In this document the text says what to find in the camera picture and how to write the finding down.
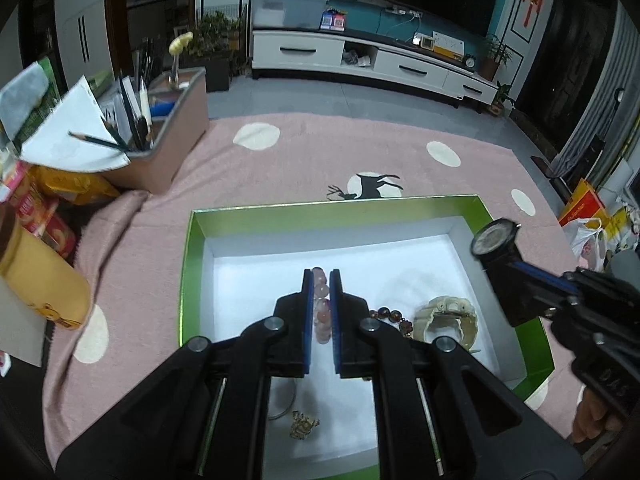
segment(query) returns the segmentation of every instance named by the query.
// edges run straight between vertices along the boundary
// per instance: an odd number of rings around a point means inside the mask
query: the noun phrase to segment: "gray tile floor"
[[[408,124],[484,140],[509,148],[529,172],[554,213],[562,201],[530,159],[540,150],[512,121],[457,110],[446,103],[399,92],[324,81],[235,78],[228,92],[208,94],[209,117],[306,112]]]

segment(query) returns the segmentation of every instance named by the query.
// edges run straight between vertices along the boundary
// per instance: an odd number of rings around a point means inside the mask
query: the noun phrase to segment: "gray curtain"
[[[614,92],[625,89],[613,122],[606,134],[602,156],[591,175],[607,173],[628,136],[638,111],[640,98],[640,34],[625,8],[618,2],[616,23],[607,61],[596,90],[564,148],[551,162],[556,176],[565,176],[584,155],[596,135],[604,136],[614,107]]]

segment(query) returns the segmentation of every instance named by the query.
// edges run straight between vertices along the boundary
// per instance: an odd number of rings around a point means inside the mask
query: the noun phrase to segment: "metal screw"
[[[277,332],[284,326],[284,320],[278,316],[271,316],[264,320],[264,325],[268,330]]]
[[[452,352],[456,349],[456,341],[447,336],[441,336],[436,339],[436,346],[443,352]]]
[[[187,348],[192,352],[202,352],[207,346],[209,346],[209,340],[201,335],[192,337],[187,343]]]
[[[366,317],[360,320],[360,328],[365,332],[375,332],[380,328],[380,322],[372,317]]]

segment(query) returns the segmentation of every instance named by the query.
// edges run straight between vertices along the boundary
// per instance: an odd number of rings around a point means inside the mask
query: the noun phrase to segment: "blue wall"
[[[408,20],[406,16],[397,16],[389,12],[380,13],[380,7],[363,4],[356,0],[329,0],[331,6],[347,11],[347,27],[366,32],[376,32],[384,36],[389,36],[397,40],[409,40],[413,37],[417,20],[411,23],[402,23]],[[500,19],[500,13],[504,7],[505,0],[496,0],[494,14],[492,16],[489,32],[494,32]],[[423,34],[433,34],[437,30],[444,34],[449,34],[465,42],[466,54],[478,54],[482,44],[482,38],[457,27],[447,20],[441,20],[437,16],[425,15],[420,22],[419,32]]]

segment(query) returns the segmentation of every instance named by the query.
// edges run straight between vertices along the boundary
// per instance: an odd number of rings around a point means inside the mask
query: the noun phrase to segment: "black planter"
[[[229,90],[229,82],[231,81],[231,58],[232,51],[225,51],[216,54],[215,57],[209,59],[186,57],[181,60],[182,68],[194,68],[203,66],[207,75],[205,83],[207,92],[221,92]]]

